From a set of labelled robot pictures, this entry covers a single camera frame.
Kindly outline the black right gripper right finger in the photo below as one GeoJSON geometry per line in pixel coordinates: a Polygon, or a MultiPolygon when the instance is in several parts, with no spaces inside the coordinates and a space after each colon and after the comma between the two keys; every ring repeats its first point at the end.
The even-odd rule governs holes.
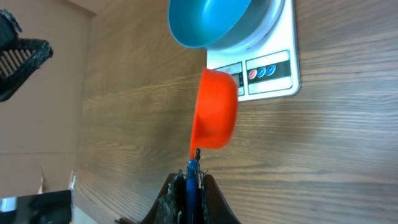
{"type": "Polygon", "coordinates": [[[210,174],[206,174],[201,183],[200,217],[200,223],[204,224],[241,224],[210,174]]]}

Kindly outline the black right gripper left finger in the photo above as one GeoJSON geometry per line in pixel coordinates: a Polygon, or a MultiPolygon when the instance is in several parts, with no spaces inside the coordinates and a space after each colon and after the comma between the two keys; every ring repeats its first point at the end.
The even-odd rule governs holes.
{"type": "Polygon", "coordinates": [[[166,178],[158,197],[141,223],[181,224],[185,222],[185,179],[182,172],[166,178]]]}

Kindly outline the red measuring scoop blue handle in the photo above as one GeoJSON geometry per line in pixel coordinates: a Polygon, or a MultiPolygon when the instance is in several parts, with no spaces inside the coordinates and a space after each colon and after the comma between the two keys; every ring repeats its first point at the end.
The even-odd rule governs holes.
{"type": "Polygon", "coordinates": [[[220,149],[231,139],[238,110],[238,88],[225,72],[204,68],[193,117],[185,181],[186,223],[200,223],[200,150],[220,149]]]}

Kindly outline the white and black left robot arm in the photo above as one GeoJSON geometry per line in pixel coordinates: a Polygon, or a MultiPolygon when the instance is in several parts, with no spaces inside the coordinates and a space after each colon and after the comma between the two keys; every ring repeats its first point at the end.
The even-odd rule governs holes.
{"type": "Polygon", "coordinates": [[[7,101],[43,63],[53,56],[50,43],[20,38],[22,29],[7,9],[1,9],[1,101],[7,101]]]}

